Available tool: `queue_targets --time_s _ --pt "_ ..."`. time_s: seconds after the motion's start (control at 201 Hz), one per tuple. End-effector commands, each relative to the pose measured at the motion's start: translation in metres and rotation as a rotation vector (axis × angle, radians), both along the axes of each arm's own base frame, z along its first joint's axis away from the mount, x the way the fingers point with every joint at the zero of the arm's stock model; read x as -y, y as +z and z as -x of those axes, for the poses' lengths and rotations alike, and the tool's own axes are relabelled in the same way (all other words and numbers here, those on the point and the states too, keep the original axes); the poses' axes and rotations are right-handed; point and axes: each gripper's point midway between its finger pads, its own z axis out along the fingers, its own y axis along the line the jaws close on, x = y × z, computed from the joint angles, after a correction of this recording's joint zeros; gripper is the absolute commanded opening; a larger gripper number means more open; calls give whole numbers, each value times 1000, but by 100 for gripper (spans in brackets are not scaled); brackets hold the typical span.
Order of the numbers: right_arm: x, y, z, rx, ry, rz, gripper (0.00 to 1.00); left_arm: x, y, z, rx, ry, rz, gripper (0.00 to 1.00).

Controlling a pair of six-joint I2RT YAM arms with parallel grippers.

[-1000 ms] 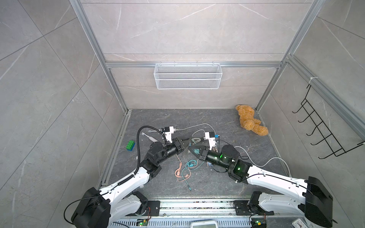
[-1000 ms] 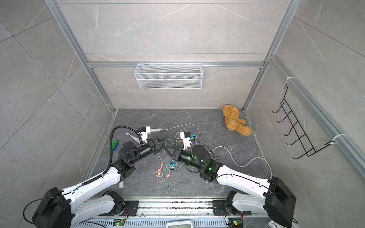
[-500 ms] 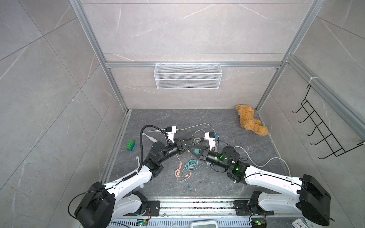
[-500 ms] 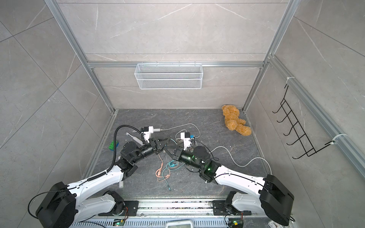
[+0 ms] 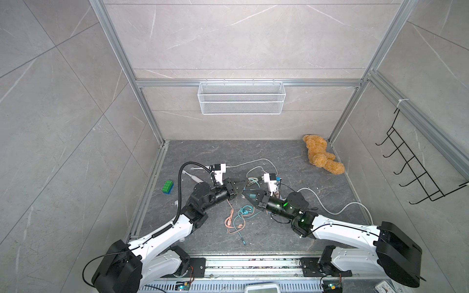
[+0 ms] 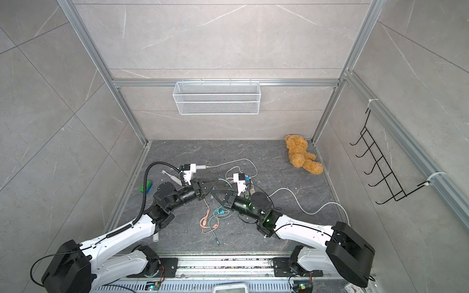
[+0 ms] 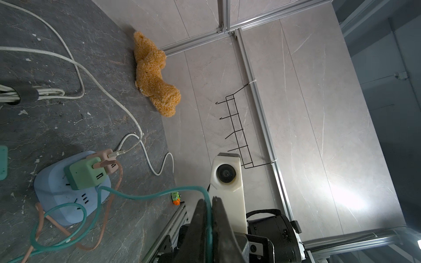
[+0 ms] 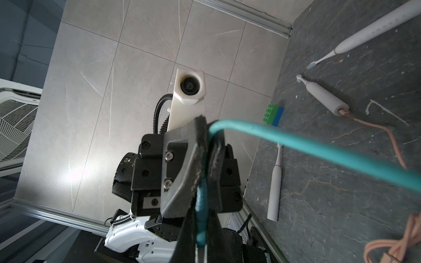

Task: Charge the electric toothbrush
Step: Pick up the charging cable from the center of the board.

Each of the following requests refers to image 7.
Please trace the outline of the green charger plug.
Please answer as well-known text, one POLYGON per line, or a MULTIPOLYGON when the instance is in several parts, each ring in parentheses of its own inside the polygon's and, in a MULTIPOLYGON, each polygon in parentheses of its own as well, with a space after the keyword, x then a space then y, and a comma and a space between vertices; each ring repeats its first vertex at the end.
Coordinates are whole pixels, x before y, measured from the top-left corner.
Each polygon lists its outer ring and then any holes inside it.
POLYGON ((65 176, 73 190, 83 190, 101 184, 107 173, 100 164, 100 157, 82 159, 64 168, 65 176))

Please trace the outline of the teal charger plug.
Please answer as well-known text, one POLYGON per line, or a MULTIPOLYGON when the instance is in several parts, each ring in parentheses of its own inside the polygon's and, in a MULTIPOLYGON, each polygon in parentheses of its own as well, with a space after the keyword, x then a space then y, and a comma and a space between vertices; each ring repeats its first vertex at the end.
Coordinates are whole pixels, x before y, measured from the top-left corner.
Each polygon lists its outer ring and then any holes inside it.
POLYGON ((8 148, 4 145, 0 146, 0 181, 4 180, 8 175, 8 148))

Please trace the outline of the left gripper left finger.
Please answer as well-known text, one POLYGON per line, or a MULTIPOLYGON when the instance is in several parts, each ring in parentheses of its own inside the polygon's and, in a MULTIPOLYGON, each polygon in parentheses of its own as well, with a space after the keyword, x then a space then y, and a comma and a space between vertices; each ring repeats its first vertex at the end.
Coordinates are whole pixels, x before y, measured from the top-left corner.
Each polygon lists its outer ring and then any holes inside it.
POLYGON ((173 263, 207 263, 208 256, 212 255, 209 252, 208 240, 209 235, 212 235, 211 224, 209 216, 211 213, 207 209, 208 203, 204 199, 200 199, 196 205, 193 219, 181 248, 173 258, 173 263))

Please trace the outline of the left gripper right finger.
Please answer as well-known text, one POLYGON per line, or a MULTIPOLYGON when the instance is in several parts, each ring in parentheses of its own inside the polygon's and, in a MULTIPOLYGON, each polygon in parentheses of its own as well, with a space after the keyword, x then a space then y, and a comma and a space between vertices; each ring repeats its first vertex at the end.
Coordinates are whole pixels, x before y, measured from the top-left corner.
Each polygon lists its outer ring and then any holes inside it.
POLYGON ((244 263, 242 252, 229 224, 223 201, 219 197, 212 199, 212 235, 214 263, 244 263))

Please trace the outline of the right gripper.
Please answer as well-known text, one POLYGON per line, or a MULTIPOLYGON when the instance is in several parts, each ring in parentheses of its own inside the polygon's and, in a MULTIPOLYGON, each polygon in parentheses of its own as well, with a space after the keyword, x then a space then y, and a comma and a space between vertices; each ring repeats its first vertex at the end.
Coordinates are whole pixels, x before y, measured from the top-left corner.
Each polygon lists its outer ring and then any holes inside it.
POLYGON ((279 209, 255 210, 246 214, 269 217, 248 220, 248 234, 235 233, 240 249, 248 248, 250 263, 301 263, 303 243, 298 221, 290 221, 279 209))

